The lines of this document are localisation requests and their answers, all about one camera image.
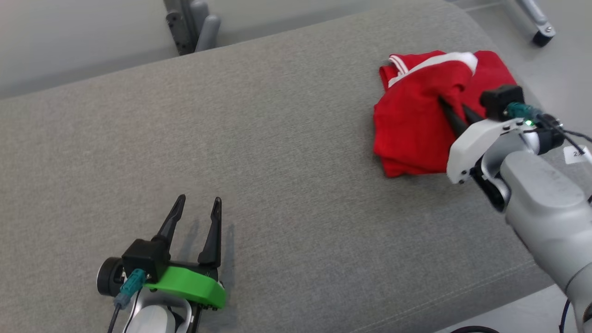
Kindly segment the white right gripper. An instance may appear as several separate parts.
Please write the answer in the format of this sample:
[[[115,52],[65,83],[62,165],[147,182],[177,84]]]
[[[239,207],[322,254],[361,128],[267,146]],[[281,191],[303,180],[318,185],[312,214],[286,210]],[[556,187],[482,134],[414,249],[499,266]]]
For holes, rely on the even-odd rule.
[[[467,181],[470,169],[491,146],[495,145],[495,142],[498,142],[498,150],[502,152],[516,148],[539,154],[538,134],[533,131],[526,132],[531,130],[531,127],[527,126],[524,118],[514,118],[506,122],[484,120],[483,116],[463,104],[465,121],[443,97],[438,97],[438,103],[457,138],[450,148],[446,165],[446,174],[451,183],[460,184]]]

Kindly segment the white label tag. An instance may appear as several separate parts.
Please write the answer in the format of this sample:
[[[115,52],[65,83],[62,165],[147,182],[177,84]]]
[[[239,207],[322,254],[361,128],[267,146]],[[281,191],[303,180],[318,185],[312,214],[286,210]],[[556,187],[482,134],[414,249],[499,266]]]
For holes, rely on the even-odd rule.
[[[568,165],[581,163],[592,165],[592,153],[584,145],[579,145],[577,148],[575,146],[565,146],[563,152],[565,163]]]

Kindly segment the grey chair leg with caster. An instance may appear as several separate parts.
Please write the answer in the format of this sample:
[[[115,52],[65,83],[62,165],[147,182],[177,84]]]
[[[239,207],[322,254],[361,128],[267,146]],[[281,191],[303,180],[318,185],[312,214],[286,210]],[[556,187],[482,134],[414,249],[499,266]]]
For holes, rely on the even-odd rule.
[[[537,0],[501,0],[505,11],[518,31],[531,35],[531,44],[545,47],[556,35],[549,18]]]

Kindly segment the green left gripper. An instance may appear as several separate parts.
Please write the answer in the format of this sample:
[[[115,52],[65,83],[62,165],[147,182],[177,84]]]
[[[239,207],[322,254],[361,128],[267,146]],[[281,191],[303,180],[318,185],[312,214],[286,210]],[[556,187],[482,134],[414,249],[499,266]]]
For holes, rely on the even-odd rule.
[[[171,244],[175,229],[182,217],[186,195],[181,194],[173,204],[153,241]],[[227,293],[219,281],[222,248],[222,199],[216,197],[210,214],[211,224],[206,243],[198,256],[197,266],[170,265],[158,282],[146,282],[144,287],[194,302],[205,308],[222,309]]]

